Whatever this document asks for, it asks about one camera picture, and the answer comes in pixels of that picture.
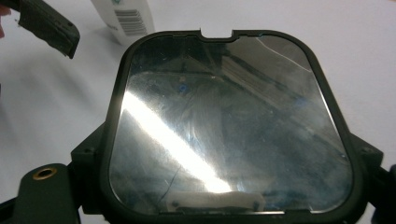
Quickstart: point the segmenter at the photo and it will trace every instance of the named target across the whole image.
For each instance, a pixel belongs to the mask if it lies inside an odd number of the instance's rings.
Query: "glass panel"
[[[109,169],[119,200],[145,215],[324,212],[352,183],[308,60],[275,36],[142,44]]]

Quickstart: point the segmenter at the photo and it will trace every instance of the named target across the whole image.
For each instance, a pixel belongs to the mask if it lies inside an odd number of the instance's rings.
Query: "plastic frame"
[[[179,215],[179,214],[159,214],[158,216],[144,216],[129,210],[117,199],[109,182],[109,164],[112,154],[114,138],[118,126],[120,108],[123,94],[128,80],[130,66],[129,63],[134,57],[134,51],[144,42],[164,36],[172,37],[198,37],[203,42],[211,43],[230,43],[240,36],[262,36],[273,35],[285,38],[305,53],[312,70],[322,91],[323,98],[331,113],[332,120],[339,132],[341,140],[350,159],[353,184],[347,200],[339,207],[325,213],[312,214],[308,210],[291,210],[284,214],[263,214],[263,215]],[[323,75],[318,60],[312,50],[300,40],[276,31],[233,31],[229,38],[205,38],[200,31],[181,31],[181,32],[160,32],[148,35],[129,47],[124,53],[113,94],[110,100],[109,109],[106,116],[105,128],[101,146],[98,148],[95,164],[95,179],[98,189],[95,192],[99,206],[104,216],[111,223],[355,223],[364,212],[368,202],[368,175],[363,165],[359,151],[354,148],[349,129],[345,123],[341,111],[332,95],[329,84]]]

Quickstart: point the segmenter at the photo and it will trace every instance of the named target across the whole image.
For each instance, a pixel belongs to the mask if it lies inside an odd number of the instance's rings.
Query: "scratch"
[[[294,63],[295,65],[299,66],[300,68],[304,69],[305,71],[307,71],[307,72],[309,72],[309,73],[312,73],[312,71],[311,71],[311,70],[308,70],[308,69],[306,69],[306,68],[302,67],[301,65],[299,65],[299,64],[298,64],[297,62],[295,62],[294,60],[292,60],[292,59],[290,59],[290,58],[286,57],[286,56],[285,56],[285,55],[283,55],[283,54],[280,54],[280,53],[276,52],[276,51],[275,51],[275,50],[273,50],[273,49],[270,49],[268,46],[266,46],[264,43],[262,43],[262,42],[260,41],[260,39],[259,39],[259,38],[256,38],[256,40],[257,40],[257,41],[259,41],[259,43],[260,43],[260,44],[261,44],[263,47],[265,47],[266,49],[269,49],[269,50],[271,50],[273,53],[275,53],[275,54],[279,55],[280,57],[283,57],[283,58],[285,58],[285,59],[289,60],[291,63]]]
[[[160,198],[160,200],[158,201],[158,203],[159,203],[160,201],[162,201],[163,198],[166,196],[166,194],[169,192],[169,189],[172,187],[172,184],[173,184],[173,182],[175,181],[176,175],[177,175],[178,171],[180,170],[180,168],[181,168],[181,166],[179,166],[178,169],[176,170],[174,176],[172,177],[171,183],[169,184],[168,189],[167,189],[166,192],[163,194],[163,196]]]

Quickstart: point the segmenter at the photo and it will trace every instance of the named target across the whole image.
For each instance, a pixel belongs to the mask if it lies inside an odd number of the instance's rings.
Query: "white tabletop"
[[[120,58],[115,38],[88,0],[47,1],[72,21],[81,39],[73,60],[2,17],[0,39],[0,202],[21,178],[70,151],[105,120]],[[350,131],[396,163],[396,1],[149,1],[156,31],[276,30],[311,48]],[[370,223],[370,205],[359,223]],[[101,217],[82,218],[100,223]]]

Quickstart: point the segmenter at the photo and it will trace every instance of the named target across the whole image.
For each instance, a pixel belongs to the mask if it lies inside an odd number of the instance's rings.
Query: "dark green frame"
[[[109,164],[114,144],[114,138],[117,125],[120,118],[120,108],[122,104],[123,94],[128,80],[131,61],[134,51],[144,42],[164,36],[171,37],[199,37],[203,42],[212,43],[230,43],[238,39],[240,36],[262,36],[273,35],[288,39],[289,41],[300,47],[305,53],[312,70],[316,76],[327,107],[332,115],[332,120],[340,134],[341,140],[349,157],[352,172],[353,184],[352,190],[347,200],[339,207],[332,211],[311,214],[307,210],[302,211],[286,211],[285,214],[265,214],[265,215],[158,215],[144,216],[137,214],[125,205],[123,205],[114,194],[109,181]],[[101,146],[99,147],[96,157],[96,180],[98,189],[95,192],[104,216],[112,223],[355,223],[363,214],[365,206],[368,202],[368,177],[361,156],[351,142],[351,136],[347,124],[345,123],[341,111],[332,95],[329,84],[321,71],[320,65],[312,50],[300,40],[275,31],[233,31],[233,35],[229,38],[211,38],[207,39],[201,35],[200,31],[179,31],[179,32],[160,32],[148,35],[129,47],[124,53],[120,68],[111,97],[109,109],[107,112],[105,129]]]

